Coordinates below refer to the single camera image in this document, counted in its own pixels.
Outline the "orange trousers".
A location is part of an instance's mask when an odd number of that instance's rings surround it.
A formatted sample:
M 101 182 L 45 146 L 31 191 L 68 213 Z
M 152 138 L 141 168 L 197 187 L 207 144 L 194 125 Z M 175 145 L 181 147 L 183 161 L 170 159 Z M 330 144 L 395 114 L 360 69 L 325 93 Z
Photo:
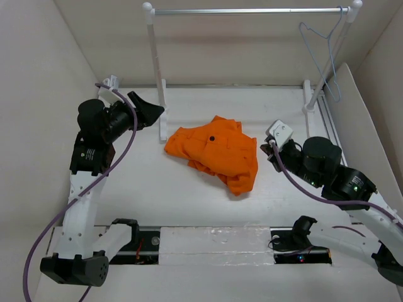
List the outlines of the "orange trousers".
M 242 132 L 242 123 L 215 116 L 206 125 L 180 127 L 164 151 L 186 159 L 188 166 L 218 177 L 239 196 L 253 190 L 258 173 L 257 139 Z

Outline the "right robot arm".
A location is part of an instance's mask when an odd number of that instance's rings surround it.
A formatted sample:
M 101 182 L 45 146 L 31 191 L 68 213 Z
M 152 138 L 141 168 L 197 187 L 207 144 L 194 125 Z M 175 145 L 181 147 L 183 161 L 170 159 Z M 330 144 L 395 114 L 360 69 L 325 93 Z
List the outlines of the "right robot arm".
M 337 206 L 356 218 L 375 238 L 354 237 L 338 227 L 326 227 L 315 218 L 301 216 L 292 226 L 288 242 L 293 249 L 322 246 L 358 259 L 389 282 L 402 286 L 402 218 L 385 202 L 374 203 L 374 183 L 364 173 L 341 164 L 341 149 L 324 137 L 303 145 L 289 139 L 278 145 L 268 136 L 260 149 L 277 172 L 303 194 Z

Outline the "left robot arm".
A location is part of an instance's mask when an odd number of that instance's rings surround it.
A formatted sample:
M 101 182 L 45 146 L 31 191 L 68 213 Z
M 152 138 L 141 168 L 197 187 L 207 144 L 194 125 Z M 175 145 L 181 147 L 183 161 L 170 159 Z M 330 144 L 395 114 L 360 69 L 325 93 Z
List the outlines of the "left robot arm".
M 114 256 L 123 247 L 131 250 L 139 245 L 139 225 L 133 219 L 117 218 L 95 238 L 96 212 L 107 177 L 120 163 L 114 158 L 114 141 L 126 131 L 134 135 L 152 126 L 163 112 L 162 106 L 144 101 L 133 91 L 127 98 L 119 94 L 109 106 L 100 99 L 79 105 L 68 209 L 53 254 L 41 260 L 43 274 L 59 284 L 100 287 Z

